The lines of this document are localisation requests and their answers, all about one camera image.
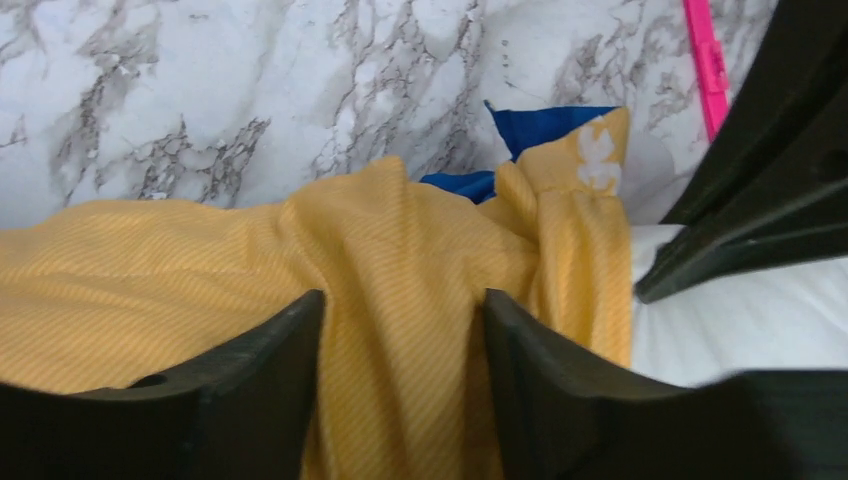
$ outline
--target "white sheet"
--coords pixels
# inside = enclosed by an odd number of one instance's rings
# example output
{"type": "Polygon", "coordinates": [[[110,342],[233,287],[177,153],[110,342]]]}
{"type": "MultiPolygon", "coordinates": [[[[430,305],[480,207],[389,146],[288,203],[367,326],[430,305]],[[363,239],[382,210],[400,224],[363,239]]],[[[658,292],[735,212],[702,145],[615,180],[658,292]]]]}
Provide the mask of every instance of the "white sheet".
{"type": "MultiPolygon", "coordinates": [[[[688,181],[642,137],[621,191],[642,225],[631,234],[634,282],[680,229],[655,223],[688,181]]],[[[634,299],[632,368],[686,386],[746,369],[848,369],[848,258],[725,277],[651,305],[634,299]]]]}

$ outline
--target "pink plastic handle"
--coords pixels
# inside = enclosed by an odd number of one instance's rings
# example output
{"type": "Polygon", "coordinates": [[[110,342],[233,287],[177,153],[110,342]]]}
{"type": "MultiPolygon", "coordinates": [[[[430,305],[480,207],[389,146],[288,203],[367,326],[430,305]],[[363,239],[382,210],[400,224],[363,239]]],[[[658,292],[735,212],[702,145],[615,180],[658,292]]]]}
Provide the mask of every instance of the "pink plastic handle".
{"type": "Polygon", "coordinates": [[[692,41],[695,70],[701,91],[701,106],[707,136],[712,142],[727,116],[727,69],[721,43],[715,38],[709,0],[683,0],[686,24],[692,41]]]}

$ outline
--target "blue cloth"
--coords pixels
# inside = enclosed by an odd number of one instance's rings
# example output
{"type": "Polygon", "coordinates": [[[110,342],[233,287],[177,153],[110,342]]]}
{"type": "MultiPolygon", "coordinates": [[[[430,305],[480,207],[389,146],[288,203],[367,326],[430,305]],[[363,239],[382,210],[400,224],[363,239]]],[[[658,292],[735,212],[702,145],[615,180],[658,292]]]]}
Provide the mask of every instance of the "blue cloth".
{"type": "MultiPolygon", "coordinates": [[[[486,108],[495,120],[498,133],[518,160],[524,150],[553,142],[592,119],[606,115],[616,107],[554,107],[535,111],[495,110],[486,102],[486,108]]],[[[421,183],[428,183],[474,203],[482,203],[495,196],[495,173],[483,170],[464,175],[433,173],[425,175],[421,183]]]]}

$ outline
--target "marble wall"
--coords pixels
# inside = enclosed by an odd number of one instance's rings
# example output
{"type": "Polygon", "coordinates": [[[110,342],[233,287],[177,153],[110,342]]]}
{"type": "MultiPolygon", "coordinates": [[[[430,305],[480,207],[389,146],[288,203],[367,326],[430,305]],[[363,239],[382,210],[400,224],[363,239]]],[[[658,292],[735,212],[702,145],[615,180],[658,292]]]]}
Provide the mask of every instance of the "marble wall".
{"type": "MultiPolygon", "coordinates": [[[[777,0],[713,0],[734,88],[777,0]]],[[[274,202],[386,154],[507,158],[498,108],[628,105],[706,148],[679,0],[0,0],[0,228],[95,198],[274,202]]]]}

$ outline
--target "yellow striped cloth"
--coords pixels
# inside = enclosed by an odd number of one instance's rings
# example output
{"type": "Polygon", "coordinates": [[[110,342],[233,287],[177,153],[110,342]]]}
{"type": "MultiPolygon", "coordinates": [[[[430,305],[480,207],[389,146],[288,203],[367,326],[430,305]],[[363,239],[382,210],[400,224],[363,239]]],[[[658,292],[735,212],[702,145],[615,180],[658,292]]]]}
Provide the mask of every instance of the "yellow striped cloth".
{"type": "Polygon", "coordinates": [[[497,171],[480,206],[398,158],[281,204],[99,201],[0,233],[0,380],[123,387],[328,295],[308,479],[500,478],[476,306],[507,291],[630,360],[618,109],[497,171]]]}

